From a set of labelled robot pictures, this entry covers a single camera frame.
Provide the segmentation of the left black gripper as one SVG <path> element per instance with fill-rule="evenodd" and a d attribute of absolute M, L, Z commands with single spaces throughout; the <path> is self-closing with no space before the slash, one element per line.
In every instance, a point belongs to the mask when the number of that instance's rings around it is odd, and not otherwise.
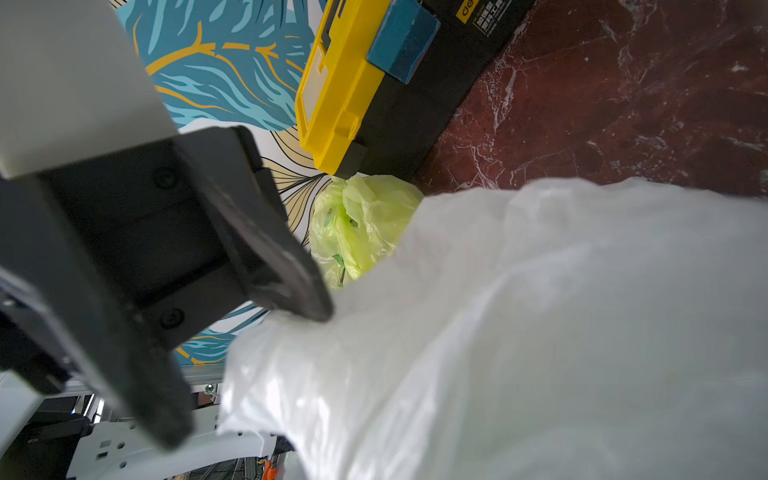
<path fill-rule="evenodd" d="M 81 375 L 174 450 L 194 420 L 173 351 L 247 300 L 333 315 L 245 127 L 1 183 L 1 367 L 42 393 Z"/>

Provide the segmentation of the green plastic bag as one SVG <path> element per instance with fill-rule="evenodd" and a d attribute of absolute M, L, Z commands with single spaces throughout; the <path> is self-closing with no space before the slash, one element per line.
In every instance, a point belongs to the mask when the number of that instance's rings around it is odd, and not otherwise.
<path fill-rule="evenodd" d="M 307 232 L 326 285 L 352 283 L 391 255 L 423 199 L 391 175 L 332 179 L 315 197 Z"/>

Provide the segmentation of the white lemon print bag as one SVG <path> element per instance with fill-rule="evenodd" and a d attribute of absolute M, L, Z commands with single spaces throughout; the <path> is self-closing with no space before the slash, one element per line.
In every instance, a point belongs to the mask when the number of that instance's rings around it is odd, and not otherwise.
<path fill-rule="evenodd" d="M 226 431 L 311 479 L 763 479 L 767 203 L 630 179 L 425 199 L 314 323 L 229 350 Z"/>

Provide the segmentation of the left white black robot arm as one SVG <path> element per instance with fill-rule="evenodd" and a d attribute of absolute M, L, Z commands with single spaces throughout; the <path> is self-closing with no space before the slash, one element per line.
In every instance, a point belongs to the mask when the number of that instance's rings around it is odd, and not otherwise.
<path fill-rule="evenodd" d="M 245 127 L 1 183 L 2 369 L 45 395 L 81 378 L 160 452 L 196 427 L 175 349 L 245 302 L 334 312 Z"/>

